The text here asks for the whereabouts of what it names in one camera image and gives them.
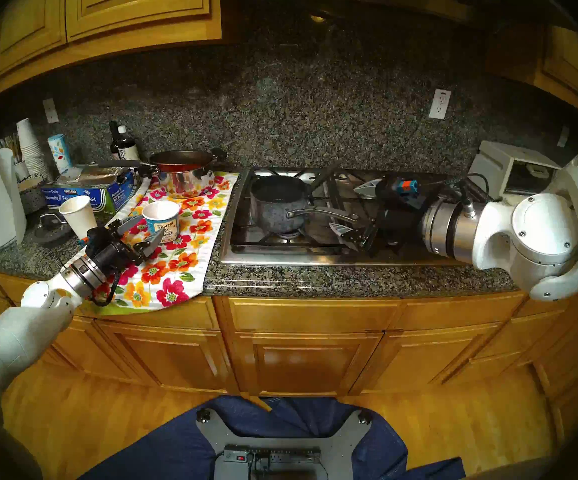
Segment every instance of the light switch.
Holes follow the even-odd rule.
[[[58,119],[58,112],[55,111],[55,103],[53,102],[53,98],[45,99],[42,101],[44,104],[44,113],[47,116],[47,122],[50,124],[54,124],[55,122],[59,122]]]

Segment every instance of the wooden floor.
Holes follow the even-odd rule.
[[[72,479],[214,397],[118,383],[39,363],[3,399],[5,426],[45,478]],[[409,449],[408,467],[461,456],[467,474],[546,456],[554,435],[528,370],[433,392],[341,399],[380,413]]]

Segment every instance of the bottle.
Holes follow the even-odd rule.
[[[115,120],[109,122],[109,128],[111,129],[111,157],[113,159],[120,159],[120,152],[118,151],[117,141],[120,139],[120,134],[118,133],[118,123]]]
[[[138,147],[135,145],[135,139],[133,139],[133,137],[131,137],[127,132],[126,125],[118,127],[118,133],[120,134],[120,138],[116,143],[120,159],[140,160]]]

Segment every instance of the white appliance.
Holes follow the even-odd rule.
[[[483,141],[480,143],[478,154],[473,159],[469,173],[484,175],[489,182],[489,195],[498,200],[506,193],[513,170],[525,174],[525,180],[529,181],[529,187],[532,188],[532,191],[510,190],[509,193],[531,195],[542,192],[549,185],[553,170],[559,169],[559,165],[538,151],[509,144]],[[472,176],[469,178],[480,189],[486,191],[485,183],[480,177]]]

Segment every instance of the granite backsplash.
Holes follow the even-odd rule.
[[[448,174],[465,172],[482,140],[562,165],[578,152],[578,111],[485,73],[484,31],[396,9],[318,24],[284,1],[241,4],[237,44],[125,54],[10,89],[0,95],[0,136],[29,117],[42,141],[63,133],[86,163],[110,156],[113,119],[144,157],[220,146],[237,166],[320,167],[336,157]],[[452,91],[445,120],[427,117],[436,88]],[[51,125],[48,97],[60,118]],[[563,124],[570,136],[557,148]]]

